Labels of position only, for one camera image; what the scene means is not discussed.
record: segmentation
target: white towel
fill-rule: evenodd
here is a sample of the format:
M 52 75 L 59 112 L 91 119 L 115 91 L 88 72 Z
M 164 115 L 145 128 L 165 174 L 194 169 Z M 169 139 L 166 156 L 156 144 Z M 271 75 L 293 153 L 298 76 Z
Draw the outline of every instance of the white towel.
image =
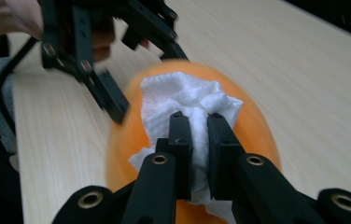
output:
M 210 199 L 208 189 L 208 114 L 221 114 L 233 127 L 242 101 L 228 96 L 216 81 L 206 81 L 182 72 L 147 77 L 141 82 L 141 117 L 150 148 L 143 148 L 129 162 L 139 170 L 143 159 L 155 152 L 158 138 L 169 137 L 170 116 L 181 111 L 190 120 L 193 142 L 191 203 L 205 204 L 206 211 L 235 223 L 230 202 Z

